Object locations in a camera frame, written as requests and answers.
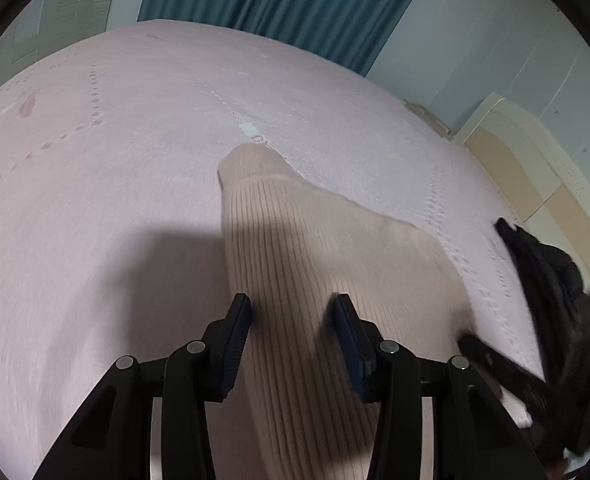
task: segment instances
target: white bedsheet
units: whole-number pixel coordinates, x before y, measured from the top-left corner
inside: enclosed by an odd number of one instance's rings
[[[437,237],[478,334],[541,375],[492,227],[512,212],[465,149],[313,54],[224,28],[139,23],[0,88],[0,467],[10,480],[33,475],[117,357],[168,354],[226,310],[217,164],[249,139],[309,182]],[[223,479],[265,475],[246,404],[235,388],[209,407]]]

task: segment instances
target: beige sock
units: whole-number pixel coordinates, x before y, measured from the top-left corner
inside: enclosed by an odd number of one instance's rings
[[[231,290],[256,307],[245,382],[267,471],[275,480],[364,480],[379,404],[350,390],[329,300],[347,292],[384,338],[446,361],[472,318],[457,271],[425,232],[311,186],[265,146],[238,146],[219,177]]]

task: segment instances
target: light blue patch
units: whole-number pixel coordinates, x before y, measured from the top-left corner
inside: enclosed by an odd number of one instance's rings
[[[253,123],[240,123],[239,127],[244,132],[244,135],[249,139],[259,135],[259,131]]]

